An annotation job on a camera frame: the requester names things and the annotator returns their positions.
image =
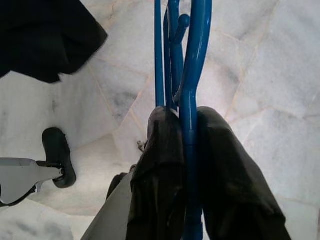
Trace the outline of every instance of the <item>floor tile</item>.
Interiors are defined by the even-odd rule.
[[[67,215],[25,200],[0,213],[2,240],[73,240]]]
[[[140,0],[121,9],[97,57],[149,75],[154,67],[154,4]]]
[[[120,125],[143,90],[147,77],[99,59],[92,59],[90,66]]]
[[[0,81],[0,144],[48,118],[55,85],[11,72]]]
[[[266,103],[258,101],[243,93],[241,90],[238,90],[225,118],[227,121],[233,122],[238,119],[256,115],[267,108],[268,105]]]
[[[54,124],[48,118],[39,118],[17,136],[1,144],[0,158],[27,158],[45,161],[46,153],[42,143],[42,133]]]
[[[82,4],[86,8],[94,7],[94,6],[101,6],[104,4],[114,4],[117,0],[81,0]]]
[[[317,1],[281,1],[240,89],[303,117],[320,90]]]
[[[237,120],[229,123],[233,132],[242,144],[247,141],[252,131],[262,124],[262,116],[264,113],[264,111],[257,112],[256,114],[244,118],[238,118]]]
[[[312,100],[303,118],[320,127],[320,92]]]
[[[84,236],[94,218],[93,216],[67,216],[74,240],[80,240]]]
[[[151,113],[156,108],[156,97],[155,97],[155,80],[151,78],[151,81],[146,86],[145,90],[137,98],[132,105],[132,111],[134,112],[142,130],[147,135],[148,121]]]
[[[197,105],[211,107],[224,116],[238,86],[239,79],[228,67],[208,59],[197,90]]]
[[[285,226],[291,240],[317,240],[319,210],[280,197],[276,199],[286,217]]]
[[[206,61],[212,60],[224,66],[228,70],[228,75],[240,80],[242,65],[248,66],[253,53],[252,47],[212,29]]]
[[[213,3],[212,25],[217,31],[255,47],[268,27],[277,2],[216,0]]]
[[[87,9],[95,18],[95,20],[106,30],[108,35],[110,34],[109,30],[111,29],[113,24],[116,22],[118,17],[123,14],[124,9],[126,9],[133,2],[132,0],[88,1],[97,2],[97,4],[88,6]]]
[[[118,127],[88,66],[56,85],[50,120],[63,129],[72,149]]]
[[[113,133],[113,136],[122,159],[132,165],[137,164],[142,155],[142,152],[138,149],[137,142],[145,141],[147,136],[137,125],[131,113],[126,116],[119,129]]]

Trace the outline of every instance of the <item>marble floor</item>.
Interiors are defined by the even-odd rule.
[[[154,1],[82,2],[109,34],[82,70],[53,85],[13,72],[0,79],[0,156],[44,160],[41,134],[60,127],[77,182],[48,181],[0,209],[0,240],[81,239],[113,176],[141,155],[136,142],[155,107]],[[215,0],[197,93],[262,169],[292,240],[320,240],[319,9],[318,0]]]

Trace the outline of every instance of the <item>blue walker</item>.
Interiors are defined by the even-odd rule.
[[[169,0],[163,21],[161,0],[154,5],[155,101],[156,106],[177,110],[181,120],[187,165],[187,209],[184,240],[202,240],[202,206],[197,190],[196,93],[204,67],[211,29],[212,0],[192,0],[191,15],[179,13],[180,0]],[[186,57],[182,40],[189,27]]]

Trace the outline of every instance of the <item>gray marble veining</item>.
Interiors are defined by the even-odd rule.
[[[156,107],[155,92],[155,78],[152,77],[150,82],[147,83],[146,88],[142,91],[141,95],[132,105],[132,111],[134,112],[137,121],[145,133],[145,136],[147,136],[149,117]]]
[[[88,66],[56,85],[51,121],[61,126],[71,148],[78,148],[117,129],[99,86]]]
[[[0,143],[25,131],[51,108],[55,86],[11,72],[0,81]]]
[[[109,35],[113,32],[109,31],[115,24],[116,20],[121,17],[124,10],[132,4],[133,0],[97,0],[99,4],[88,6],[89,12],[94,16],[96,21],[100,23]]]
[[[132,112],[129,112],[119,129],[113,133],[113,137],[121,159],[131,165],[137,164],[142,155],[137,142],[144,142],[147,136]]]
[[[95,58],[90,66],[120,125],[146,84],[147,77]]]
[[[278,0],[216,0],[212,25],[255,47],[266,31]]]
[[[245,43],[213,31],[198,86],[198,106],[210,106],[225,116],[253,52]]]
[[[1,240],[73,240],[67,215],[25,200],[1,213]]]
[[[303,118],[320,127],[320,92],[310,103]]]
[[[240,87],[250,97],[300,118],[320,90],[320,23],[311,8],[300,1],[280,2]]]
[[[151,1],[128,2],[97,57],[148,76],[154,67],[153,16]]]
[[[258,101],[243,93],[241,90],[238,90],[225,118],[228,122],[233,122],[252,115],[257,115],[268,108],[267,106],[268,105],[264,102]]]

